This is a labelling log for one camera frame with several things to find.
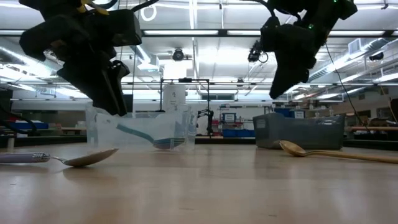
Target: spoon handle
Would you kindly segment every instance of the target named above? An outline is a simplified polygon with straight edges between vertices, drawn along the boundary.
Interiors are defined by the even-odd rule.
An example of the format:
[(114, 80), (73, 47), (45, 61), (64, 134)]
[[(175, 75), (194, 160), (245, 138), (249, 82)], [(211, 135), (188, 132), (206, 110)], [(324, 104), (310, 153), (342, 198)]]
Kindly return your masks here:
[(333, 152), (333, 151), (312, 151), (306, 153), (306, 156), (309, 155), (331, 156), (331, 157), (340, 157), (347, 159), (361, 159), (366, 161), (389, 162), (389, 163), (398, 164), (398, 157), (392, 157), (392, 156), (370, 156), (370, 155), (359, 155), (359, 154), (351, 154), (346, 152)]
[(9, 153), (0, 154), (0, 163), (32, 163), (47, 162), (48, 154), (44, 152)]

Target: blue spatula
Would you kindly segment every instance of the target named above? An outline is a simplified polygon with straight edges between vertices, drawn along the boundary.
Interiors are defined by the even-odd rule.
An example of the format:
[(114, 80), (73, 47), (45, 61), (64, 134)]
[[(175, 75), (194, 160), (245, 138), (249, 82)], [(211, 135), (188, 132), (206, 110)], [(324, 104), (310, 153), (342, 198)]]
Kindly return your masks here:
[(133, 134), (135, 136), (141, 137), (143, 139), (148, 140), (152, 145), (157, 149), (169, 149), (170, 147), (177, 147), (185, 142), (185, 138), (164, 138), (155, 140), (152, 136), (143, 133), (141, 131), (137, 131), (135, 129), (128, 128), (124, 125), (118, 124), (116, 129), (124, 132)]

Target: wooden spoon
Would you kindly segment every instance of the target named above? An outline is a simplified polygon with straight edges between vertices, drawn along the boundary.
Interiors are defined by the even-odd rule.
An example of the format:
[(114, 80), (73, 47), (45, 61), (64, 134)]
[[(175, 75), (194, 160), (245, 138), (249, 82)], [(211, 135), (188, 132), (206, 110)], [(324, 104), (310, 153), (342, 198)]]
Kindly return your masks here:
[(319, 156), (331, 156), (331, 157), (340, 157), (347, 159), (361, 159), (366, 161), (389, 162), (389, 163), (398, 164), (398, 157), (392, 157), (392, 156), (367, 156), (367, 155), (351, 154), (346, 152), (335, 152), (335, 151), (306, 152), (300, 146), (285, 140), (280, 141), (279, 145), (282, 147), (282, 149), (285, 152), (297, 157), (319, 155)]

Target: blue bin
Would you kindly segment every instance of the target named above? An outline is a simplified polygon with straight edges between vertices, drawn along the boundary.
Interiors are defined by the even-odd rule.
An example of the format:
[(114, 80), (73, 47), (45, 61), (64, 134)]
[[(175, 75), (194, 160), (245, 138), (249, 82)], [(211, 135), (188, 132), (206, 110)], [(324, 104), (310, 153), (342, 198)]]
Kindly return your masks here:
[(250, 137), (256, 137), (256, 132), (254, 130), (249, 130)]
[[(28, 123), (9, 123), (11, 127), (17, 129), (32, 129), (32, 126)], [(47, 123), (34, 123), (37, 129), (48, 129), (49, 124)]]
[(224, 137), (236, 137), (236, 130), (223, 129)]
[(250, 137), (249, 130), (236, 130), (237, 137)]

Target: wooden table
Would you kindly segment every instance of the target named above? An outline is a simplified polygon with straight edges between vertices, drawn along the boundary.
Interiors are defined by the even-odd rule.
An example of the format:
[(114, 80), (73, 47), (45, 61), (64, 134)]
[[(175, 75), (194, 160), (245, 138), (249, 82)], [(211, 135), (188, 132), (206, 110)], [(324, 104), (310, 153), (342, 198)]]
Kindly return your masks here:
[[(70, 144), (20, 151), (74, 157), (84, 150)], [(1, 224), (393, 224), (397, 207), (397, 165), (296, 158), (253, 145), (198, 145), (192, 154), (122, 151), (86, 169), (57, 161), (0, 166)]]

